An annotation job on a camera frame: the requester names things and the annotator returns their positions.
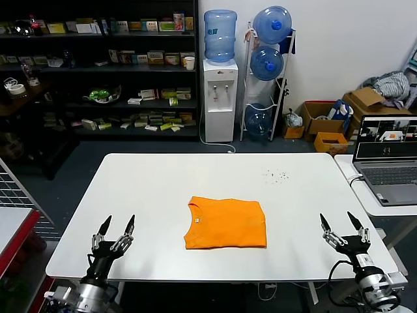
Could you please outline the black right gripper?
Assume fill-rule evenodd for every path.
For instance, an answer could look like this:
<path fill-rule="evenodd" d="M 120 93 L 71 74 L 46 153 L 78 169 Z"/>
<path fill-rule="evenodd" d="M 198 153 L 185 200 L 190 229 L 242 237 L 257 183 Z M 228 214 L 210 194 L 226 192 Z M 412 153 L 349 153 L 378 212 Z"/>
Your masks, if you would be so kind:
<path fill-rule="evenodd" d="M 338 246 L 338 252 L 349 258 L 354 271 L 359 271 L 364 267 L 373 267 L 373 260 L 367 253 L 370 247 L 369 229 L 363 227 L 362 223 L 351 212 L 348 211 L 347 214 L 359 237 L 342 238 L 332 231 L 321 213 L 321 227 L 324 231 L 323 239 L 330 246 Z"/>

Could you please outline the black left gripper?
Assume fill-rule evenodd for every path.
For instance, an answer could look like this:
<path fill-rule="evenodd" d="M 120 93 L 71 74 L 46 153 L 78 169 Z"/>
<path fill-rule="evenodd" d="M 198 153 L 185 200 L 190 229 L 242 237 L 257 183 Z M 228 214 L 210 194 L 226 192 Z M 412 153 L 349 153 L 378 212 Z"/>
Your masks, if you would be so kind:
<path fill-rule="evenodd" d="M 107 280 L 113 262 L 122 257 L 122 252 L 127 251 L 132 241 L 135 215 L 132 215 L 127 223 L 124 234 L 115 243 L 101 243 L 108 231 L 112 216 L 109 215 L 101 224 L 91 241 L 92 253 L 88 254 L 89 268 L 86 272 L 87 280 Z"/>

